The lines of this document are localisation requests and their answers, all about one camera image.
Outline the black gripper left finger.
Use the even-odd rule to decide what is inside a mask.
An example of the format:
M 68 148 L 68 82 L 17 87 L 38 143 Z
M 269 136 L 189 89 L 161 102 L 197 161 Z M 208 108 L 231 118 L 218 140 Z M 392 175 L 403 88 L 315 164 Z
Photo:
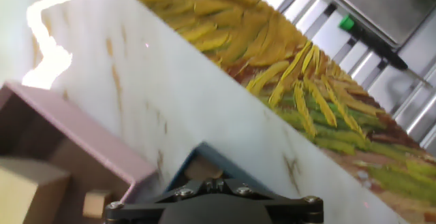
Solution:
M 172 183 L 169 189 L 147 202 L 136 200 L 133 204 L 112 202 L 106 206 L 104 223 L 140 223 L 157 221 L 167 207 L 175 207 L 184 200 L 212 193 L 214 180 L 188 180 L 183 184 Z

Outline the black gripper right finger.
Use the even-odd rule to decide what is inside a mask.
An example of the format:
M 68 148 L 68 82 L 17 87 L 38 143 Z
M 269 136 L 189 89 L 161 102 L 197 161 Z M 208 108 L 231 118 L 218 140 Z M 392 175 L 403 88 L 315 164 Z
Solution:
M 247 207 L 243 207 L 243 210 L 253 214 L 265 210 L 273 223 L 324 222 L 324 202 L 316 196 L 290 199 L 234 178 L 216 179 L 215 191 L 231 195 L 237 200 L 247 200 Z

